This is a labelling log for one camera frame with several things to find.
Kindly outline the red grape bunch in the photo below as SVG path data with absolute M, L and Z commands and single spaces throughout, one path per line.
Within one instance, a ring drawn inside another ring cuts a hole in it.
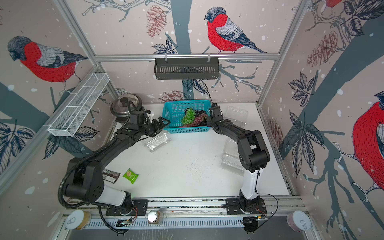
M 192 126 L 193 127 L 204 127 L 204 126 L 207 126 L 207 118 L 208 118 L 207 114 L 201 114 L 201 115 L 197 116 L 194 119 L 194 122 L 192 123 Z

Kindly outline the clear plastic clamshell container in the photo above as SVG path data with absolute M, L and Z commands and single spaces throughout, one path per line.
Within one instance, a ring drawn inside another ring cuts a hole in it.
M 164 133 L 161 133 L 157 135 L 156 137 L 150 139 L 145 143 L 145 147 L 153 153 L 154 151 L 160 149 L 161 147 L 165 146 L 167 143 L 171 141 L 170 134 L 165 131 Z

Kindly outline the green grape bunch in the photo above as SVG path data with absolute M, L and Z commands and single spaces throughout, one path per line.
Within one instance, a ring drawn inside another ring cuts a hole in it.
M 184 117 L 182 118 L 181 120 L 181 123 L 182 125 L 190 125 L 194 122 L 194 119 L 195 119 L 195 110 L 193 110 L 192 108 L 187 108 L 185 110 L 185 115 Z

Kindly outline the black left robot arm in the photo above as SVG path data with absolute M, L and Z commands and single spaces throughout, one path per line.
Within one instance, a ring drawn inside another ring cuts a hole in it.
M 92 154 L 73 158 L 58 188 L 59 203 L 74 209 L 83 205 L 114 206 L 123 211 L 133 209 L 131 194 L 107 187 L 103 171 L 123 151 L 148 137 L 155 137 L 171 122 L 162 117 L 150 120 L 149 110 L 133 111 L 113 138 Z

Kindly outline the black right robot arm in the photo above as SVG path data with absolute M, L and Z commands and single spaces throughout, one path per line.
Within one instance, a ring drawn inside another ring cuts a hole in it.
M 266 208 L 257 188 L 263 169 L 271 157 L 261 132 L 245 130 L 236 126 L 231 120 L 225 119 L 220 106 L 216 103 L 212 104 L 209 111 L 208 126 L 217 134 L 227 136 L 237 143 L 239 160 L 245 169 L 238 206 L 246 214 L 255 211 L 265 214 Z

